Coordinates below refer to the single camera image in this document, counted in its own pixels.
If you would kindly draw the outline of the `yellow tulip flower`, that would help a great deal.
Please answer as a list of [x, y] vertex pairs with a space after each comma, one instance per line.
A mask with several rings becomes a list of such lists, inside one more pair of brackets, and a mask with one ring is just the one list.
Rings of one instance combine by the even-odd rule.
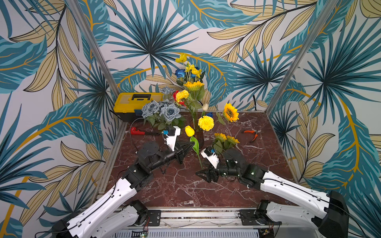
[[201, 161], [201, 158], [199, 155], [199, 153], [200, 153], [199, 141], [195, 137], [195, 130], [191, 126], [186, 126], [185, 127], [185, 133], [190, 138], [190, 142], [194, 143], [192, 148], [198, 157], [201, 168], [203, 169], [202, 161]]

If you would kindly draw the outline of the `yellow marigold flower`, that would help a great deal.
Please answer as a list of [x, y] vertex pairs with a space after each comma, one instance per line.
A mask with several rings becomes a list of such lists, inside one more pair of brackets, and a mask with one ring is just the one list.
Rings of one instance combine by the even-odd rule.
[[212, 117], [209, 117], [209, 116], [202, 116], [198, 120], [198, 126], [203, 131], [210, 131], [214, 128], [214, 119]]

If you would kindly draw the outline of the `yellow sunflower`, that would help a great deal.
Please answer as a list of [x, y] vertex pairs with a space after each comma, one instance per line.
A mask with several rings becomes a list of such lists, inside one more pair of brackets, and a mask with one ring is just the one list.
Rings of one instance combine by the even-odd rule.
[[226, 140], [223, 142], [223, 147], [225, 150], [235, 147], [239, 144], [239, 140], [232, 136], [226, 136]]
[[217, 152], [217, 154], [221, 154], [224, 150], [224, 142], [227, 140], [227, 137], [222, 133], [215, 133], [214, 137], [215, 139], [213, 141], [212, 147]]

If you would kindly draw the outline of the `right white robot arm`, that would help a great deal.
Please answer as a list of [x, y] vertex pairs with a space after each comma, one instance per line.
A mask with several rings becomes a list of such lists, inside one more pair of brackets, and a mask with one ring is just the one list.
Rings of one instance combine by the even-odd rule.
[[316, 191], [286, 180], [255, 164], [249, 164], [238, 150], [230, 148], [223, 153], [222, 164], [211, 147], [201, 151], [210, 166], [198, 171], [197, 176], [207, 182], [218, 182], [220, 177], [236, 177], [247, 188], [261, 190], [293, 203], [282, 208], [269, 201], [261, 201], [254, 219], [259, 224], [294, 222], [316, 230], [325, 238], [347, 238], [349, 210], [342, 194]]

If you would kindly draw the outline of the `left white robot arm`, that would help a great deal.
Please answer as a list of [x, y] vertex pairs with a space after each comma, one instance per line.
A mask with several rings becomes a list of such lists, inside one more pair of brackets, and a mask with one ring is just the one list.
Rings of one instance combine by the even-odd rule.
[[176, 142], [174, 148], [161, 150], [156, 142], [145, 143], [137, 152], [137, 160], [129, 166], [115, 185], [100, 199], [77, 216], [52, 226], [54, 238], [106, 238], [123, 226], [143, 224], [147, 208], [135, 200], [115, 214], [125, 201], [134, 197], [154, 178], [153, 171], [176, 160], [182, 163], [195, 142]]

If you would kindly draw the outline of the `dark tinted glass vase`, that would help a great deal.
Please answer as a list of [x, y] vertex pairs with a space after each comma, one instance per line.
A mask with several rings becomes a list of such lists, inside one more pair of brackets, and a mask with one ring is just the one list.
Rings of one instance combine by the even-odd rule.
[[195, 132], [195, 138], [198, 140], [199, 148], [204, 146], [204, 131], [198, 130]]

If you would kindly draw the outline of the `grey blue rose bunch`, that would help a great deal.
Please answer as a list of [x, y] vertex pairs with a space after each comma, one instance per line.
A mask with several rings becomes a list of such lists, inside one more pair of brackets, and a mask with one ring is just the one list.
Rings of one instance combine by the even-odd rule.
[[180, 107], [168, 99], [160, 102], [152, 101], [144, 105], [142, 117], [159, 131], [163, 131], [168, 126], [177, 126], [182, 129], [186, 124]]

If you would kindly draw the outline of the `red pipe wrench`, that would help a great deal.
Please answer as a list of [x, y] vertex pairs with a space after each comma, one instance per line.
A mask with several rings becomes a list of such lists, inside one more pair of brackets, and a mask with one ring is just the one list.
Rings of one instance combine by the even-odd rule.
[[131, 135], [153, 135], [153, 136], [158, 136], [160, 133], [154, 132], [154, 131], [142, 131], [137, 129], [136, 127], [132, 127], [130, 129], [130, 134]]

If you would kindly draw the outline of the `tall sunflower on right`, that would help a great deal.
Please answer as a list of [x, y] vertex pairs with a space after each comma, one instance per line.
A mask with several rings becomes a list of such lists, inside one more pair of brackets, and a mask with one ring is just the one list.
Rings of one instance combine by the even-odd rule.
[[226, 125], [227, 123], [235, 123], [239, 120], [238, 110], [230, 103], [227, 103], [224, 106], [222, 113], [217, 112], [217, 121]]

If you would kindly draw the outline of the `tall mixed flower bouquet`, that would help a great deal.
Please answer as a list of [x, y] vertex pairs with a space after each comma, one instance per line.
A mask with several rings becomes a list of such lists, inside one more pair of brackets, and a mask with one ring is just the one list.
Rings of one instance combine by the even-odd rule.
[[202, 80], [205, 72], [192, 64], [185, 53], [181, 53], [175, 61], [181, 63], [185, 68], [175, 72], [177, 84], [182, 87], [182, 90], [173, 94], [174, 100], [179, 106], [184, 106], [190, 112], [193, 128], [200, 131], [198, 110], [206, 111], [209, 108], [207, 103], [201, 101], [206, 94]]

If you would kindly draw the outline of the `yellow black toolbox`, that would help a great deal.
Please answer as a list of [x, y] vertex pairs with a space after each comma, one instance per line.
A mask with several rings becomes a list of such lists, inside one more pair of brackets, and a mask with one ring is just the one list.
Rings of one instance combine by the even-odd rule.
[[159, 102], [163, 99], [163, 93], [120, 93], [113, 112], [123, 122], [132, 123], [135, 119], [141, 118], [142, 108], [152, 102]]

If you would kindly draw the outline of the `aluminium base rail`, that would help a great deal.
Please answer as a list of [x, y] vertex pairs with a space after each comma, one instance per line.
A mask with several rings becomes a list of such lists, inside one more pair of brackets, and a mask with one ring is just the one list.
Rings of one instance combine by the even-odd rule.
[[145, 224], [113, 238], [282, 238], [280, 222], [258, 222], [254, 209], [152, 208]]

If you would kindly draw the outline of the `orange handled pliers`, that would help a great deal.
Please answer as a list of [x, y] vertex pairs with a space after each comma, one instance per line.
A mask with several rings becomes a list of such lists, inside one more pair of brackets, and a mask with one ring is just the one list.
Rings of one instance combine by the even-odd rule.
[[243, 130], [243, 131], [241, 131], [241, 133], [252, 134], [252, 135], [253, 135], [253, 138], [252, 138], [252, 140], [250, 141], [250, 143], [253, 143], [253, 142], [256, 141], [258, 135], [259, 135], [260, 133], [262, 133], [262, 131], [261, 131], [261, 130]]

